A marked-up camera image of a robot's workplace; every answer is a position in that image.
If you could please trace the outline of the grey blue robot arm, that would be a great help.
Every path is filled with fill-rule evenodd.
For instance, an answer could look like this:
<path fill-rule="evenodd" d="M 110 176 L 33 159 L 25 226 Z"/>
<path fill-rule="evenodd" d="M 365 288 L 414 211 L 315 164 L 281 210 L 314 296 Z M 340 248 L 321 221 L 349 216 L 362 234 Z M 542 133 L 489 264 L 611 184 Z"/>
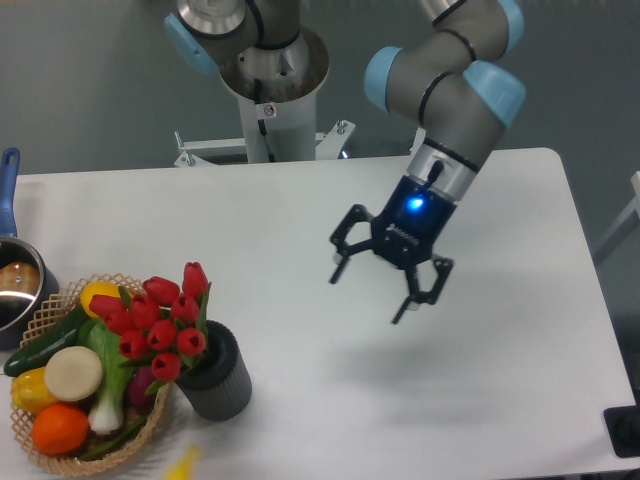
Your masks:
<path fill-rule="evenodd" d="M 498 61 L 524 31 L 514 1 L 426 1 L 434 35 L 386 47 L 364 75 L 368 100 L 414 123 L 420 144 L 377 215 L 354 205 L 331 235 L 336 263 L 371 251 L 406 277 L 404 307 L 434 304 L 452 270 L 434 245 L 504 132 L 526 90 Z M 329 72 L 321 38 L 296 1 L 179 1 L 165 32 L 203 75 L 235 95 L 252 163 L 315 160 L 316 95 Z"/>

